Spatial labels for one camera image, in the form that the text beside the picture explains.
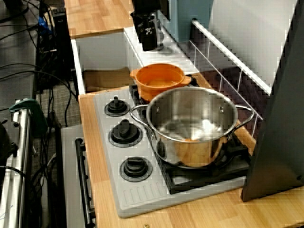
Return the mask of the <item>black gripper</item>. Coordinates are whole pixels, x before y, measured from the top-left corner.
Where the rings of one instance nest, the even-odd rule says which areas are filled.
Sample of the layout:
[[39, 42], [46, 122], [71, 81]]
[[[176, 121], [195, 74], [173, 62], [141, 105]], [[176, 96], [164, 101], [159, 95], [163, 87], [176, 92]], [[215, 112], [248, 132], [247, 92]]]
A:
[[161, 9], [159, 0], [132, 0], [133, 12], [130, 16], [133, 19], [135, 31], [143, 51], [151, 51], [157, 48], [157, 35], [154, 23], [148, 27], [142, 27], [142, 19], [148, 18], [152, 13]]

